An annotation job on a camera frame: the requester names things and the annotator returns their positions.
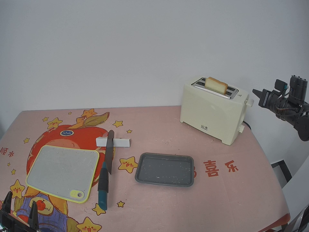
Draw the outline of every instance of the gray baking tray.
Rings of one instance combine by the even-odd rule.
[[[194,182],[194,161],[190,156],[143,153],[135,179],[140,183],[189,187]]]

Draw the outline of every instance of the power cord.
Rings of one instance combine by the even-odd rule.
[[[249,129],[251,130],[251,126],[246,121],[243,121],[243,123],[245,123],[249,127]]]

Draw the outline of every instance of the tray rim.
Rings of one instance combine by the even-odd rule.
[[[150,181],[144,181],[144,180],[140,180],[138,178],[139,176],[139,173],[140,173],[140,170],[141,170],[141,160],[143,158],[145,158],[146,155],[148,154],[151,154],[151,155],[156,155],[156,156],[162,156],[162,157],[157,157],[158,159],[163,159],[163,156],[173,156],[173,157],[188,157],[191,161],[192,161],[192,166],[191,166],[191,178],[192,178],[192,181],[187,184],[187,185],[175,185],[175,184],[164,184],[164,183],[154,183],[154,182],[150,182]],[[184,155],[171,155],[171,154],[160,154],[160,153],[151,153],[151,152],[145,152],[145,153],[142,153],[140,158],[139,158],[139,161],[138,161],[138,166],[137,166],[137,169],[136,169],[136,172],[135,172],[135,180],[139,183],[144,183],[144,184],[154,184],[154,185],[163,185],[163,186],[172,186],[172,187],[190,187],[193,185],[194,183],[194,160],[191,156],[184,156]]]

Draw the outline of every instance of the white block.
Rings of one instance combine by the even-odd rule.
[[[107,137],[97,137],[96,143],[98,147],[106,147]],[[114,147],[130,147],[130,138],[114,138]]]

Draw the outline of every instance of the red apple illustration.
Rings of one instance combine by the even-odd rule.
[[[38,211],[43,211],[46,207],[44,200],[38,200],[37,202]]]
[[[96,127],[106,121],[109,117],[109,112],[98,115],[98,116],[91,116],[81,122],[81,126],[79,128],[72,128],[78,126],[78,123],[75,125],[59,125],[57,128],[51,128],[48,131],[44,132],[34,143],[32,149],[30,151],[28,161],[27,161],[27,174],[38,154],[40,149],[44,145],[51,145],[51,146],[59,146],[65,148],[74,148],[74,149],[89,149],[89,150],[96,150],[98,147],[96,145],[95,139],[97,137],[107,137],[108,132],[103,128]],[[63,131],[72,131],[70,132],[71,135],[67,136],[66,134],[62,133]],[[92,186],[94,186],[98,182],[98,176],[100,174],[101,166],[105,159],[105,154],[99,152],[100,158],[98,161],[97,169],[95,171],[94,180]]]

